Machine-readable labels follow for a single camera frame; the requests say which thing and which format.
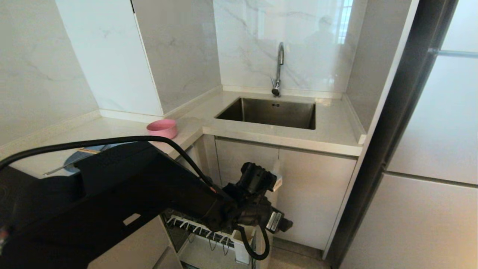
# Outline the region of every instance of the refrigerator door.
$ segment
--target refrigerator door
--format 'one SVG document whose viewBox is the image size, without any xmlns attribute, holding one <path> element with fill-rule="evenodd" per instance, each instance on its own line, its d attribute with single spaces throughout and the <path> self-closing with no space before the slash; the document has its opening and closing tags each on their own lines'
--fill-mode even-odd
<svg viewBox="0 0 478 269">
<path fill-rule="evenodd" d="M 478 0 L 459 0 L 442 50 L 478 52 Z"/>
<path fill-rule="evenodd" d="M 384 174 L 340 269 L 476 269 L 478 189 Z"/>
<path fill-rule="evenodd" d="M 478 184 L 478 59 L 439 56 L 388 171 Z"/>
</svg>

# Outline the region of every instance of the stainless steel sink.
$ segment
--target stainless steel sink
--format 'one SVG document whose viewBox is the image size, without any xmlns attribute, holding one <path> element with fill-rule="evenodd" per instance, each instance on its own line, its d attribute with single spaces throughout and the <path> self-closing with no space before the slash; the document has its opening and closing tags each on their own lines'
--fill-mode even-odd
<svg viewBox="0 0 478 269">
<path fill-rule="evenodd" d="M 315 130 L 315 104 L 239 98 L 216 118 Z"/>
</svg>

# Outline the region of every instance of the faucet spout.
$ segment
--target faucet spout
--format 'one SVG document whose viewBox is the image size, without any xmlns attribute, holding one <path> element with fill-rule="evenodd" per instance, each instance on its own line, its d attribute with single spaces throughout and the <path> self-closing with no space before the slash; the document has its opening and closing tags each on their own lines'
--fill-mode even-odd
<svg viewBox="0 0 478 269">
<path fill-rule="evenodd" d="M 281 92 L 279 87 L 281 86 L 281 65 L 284 64 L 284 42 L 279 43 L 279 52 L 277 55 L 277 71 L 275 73 L 275 84 L 273 83 L 272 94 L 274 97 L 280 97 Z"/>
</svg>

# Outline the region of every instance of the white quartz countertop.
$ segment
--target white quartz countertop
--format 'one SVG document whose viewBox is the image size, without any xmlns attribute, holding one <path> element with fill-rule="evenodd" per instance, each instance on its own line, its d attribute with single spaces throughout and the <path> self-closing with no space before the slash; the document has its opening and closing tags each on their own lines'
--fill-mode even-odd
<svg viewBox="0 0 478 269">
<path fill-rule="evenodd" d="M 173 140 L 183 149 L 187 149 L 203 134 L 208 134 L 348 156 L 359 156 L 362 151 L 362 145 L 357 143 L 345 113 L 345 104 L 340 99 L 280 97 L 280 101 L 314 102 L 316 104 L 315 130 L 215 118 L 240 97 L 274 99 L 270 94 L 220 91 L 177 119 L 178 135 Z M 31 147 L 119 136 L 148 135 L 146 126 L 147 123 L 142 122 L 97 117 L 75 128 L 67 128 L 64 132 L 39 141 Z M 153 142 L 153 144 L 172 158 L 179 156 L 175 150 L 164 143 Z M 43 178 L 44 173 L 61 167 L 75 151 L 72 149 L 37 155 L 18 161 L 12 166 L 32 176 Z M 68 174 L 69 172 L 61 170 L 53 175 Z"/>
</svg>

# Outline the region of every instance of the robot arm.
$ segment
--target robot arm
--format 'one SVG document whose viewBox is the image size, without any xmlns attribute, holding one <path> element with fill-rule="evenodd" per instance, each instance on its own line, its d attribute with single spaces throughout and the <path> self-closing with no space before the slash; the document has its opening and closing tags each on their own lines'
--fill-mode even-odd
<svg viewBox="0 0 478 269">
<path fill-rule="evenodd" d="M 147 141 L 171 145 L 199 177 Z M 286 231 L 293 224 L 264 196 L 276 183 L 273 174 L 245 163 L 241 179 L 221 189 L 177 144 L 163 137 L 132 136 L 37 148 L 1 161 L 0 170 L 41 153 L 124 142 L 130 143 L 78 161 L 79 173 L 37 180 L 18 197 L 10 222 L 0 231 L 0 268 L 41 264 L 84 269 L 167 208 L 198 219 L 211 231 L 239 230 L 255 259 L 269 253 L 266 230 Z M 124 224 L 133 214 L 140 217 Z M 240 224 L 260 227 L 266 241 L 263 254 L 252 250 Z"/>
</svg>

